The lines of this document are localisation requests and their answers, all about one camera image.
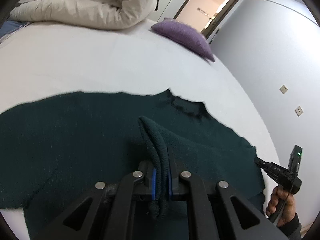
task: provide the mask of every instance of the open door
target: open door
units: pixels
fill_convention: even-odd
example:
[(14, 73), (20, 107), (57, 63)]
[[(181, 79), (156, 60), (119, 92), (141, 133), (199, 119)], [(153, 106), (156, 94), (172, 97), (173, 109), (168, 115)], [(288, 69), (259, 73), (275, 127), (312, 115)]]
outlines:
[(228, 14), (228, 12), (232, 9), (232, 7), (238, 2), (239, 0), (229, 0), (226, 5), (221, 9), (221, 11), (216, 15), (216, 17), (212, 20), (212, 22), (208, 25), (207, 28), (202, 30), (202, 34), (209, 38), (211, 33), (217, 28), (219, 23), (223, 20), (223, 18)]
[(201, 32), (226, 0), (171, 0), (159, 18), (174, 18)]

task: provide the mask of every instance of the mattress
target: mattress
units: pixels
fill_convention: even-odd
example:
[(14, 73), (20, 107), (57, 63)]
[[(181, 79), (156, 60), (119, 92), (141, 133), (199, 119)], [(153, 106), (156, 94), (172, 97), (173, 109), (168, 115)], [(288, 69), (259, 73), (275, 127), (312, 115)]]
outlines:
[[(154, 23), (121, 31), (34, 23), (17, 31), (0, 44), (0, 113), (65, 92), (153, 95), (170, 88), (204, 102), (213, 117), (257, 147), (258, 157), (279, 163), (264, 122), (223, 63), (151, 32)], [(264, 179), (267, 202), (276, 184), (265, 174)], [(20, 240), (29, 239), (21, 209), (1, 212)]]

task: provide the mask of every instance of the black sleeve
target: black sleeve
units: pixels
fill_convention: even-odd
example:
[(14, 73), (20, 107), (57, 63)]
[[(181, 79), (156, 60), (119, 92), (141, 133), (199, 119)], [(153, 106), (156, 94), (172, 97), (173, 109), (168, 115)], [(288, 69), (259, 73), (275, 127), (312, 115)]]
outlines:
[(290, 240), (301, 240), (301, 224), (299, 223), (298, 214), (294, 218), (286, 223), (284, 226), (279, 227), (279, 229), (290, 239)]

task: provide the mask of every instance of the white duvet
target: white duvet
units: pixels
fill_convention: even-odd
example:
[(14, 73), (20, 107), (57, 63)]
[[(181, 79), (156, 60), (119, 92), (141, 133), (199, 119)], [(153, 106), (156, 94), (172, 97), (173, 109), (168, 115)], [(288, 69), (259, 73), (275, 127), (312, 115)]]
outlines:
[(11, 19), (57, 21), (103, 30), (129, 28), (156, 8), (157, 0), (20, 0)]

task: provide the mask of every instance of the electrical outlet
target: electrical outlet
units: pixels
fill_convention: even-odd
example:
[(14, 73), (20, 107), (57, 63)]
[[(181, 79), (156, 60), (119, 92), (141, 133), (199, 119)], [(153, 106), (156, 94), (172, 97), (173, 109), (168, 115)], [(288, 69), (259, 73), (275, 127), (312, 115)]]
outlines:
[(303, 111), (302, 111), (301, 106), (298, 106), (298, 107), (297, 107), (297, 109), (296, 109), (295, 111), (296, 111), (296, 113), (297, 113), (297, 115), (298, 115), (298, 116), (300, 116), (300, 115), (302, 115), (302, 114), (303, 114)]
[(284, 94), (285, 92), (288, 91), (288, 89), (285, 85), (283, 85), (282, 87), (280, 87), (280, 91)]

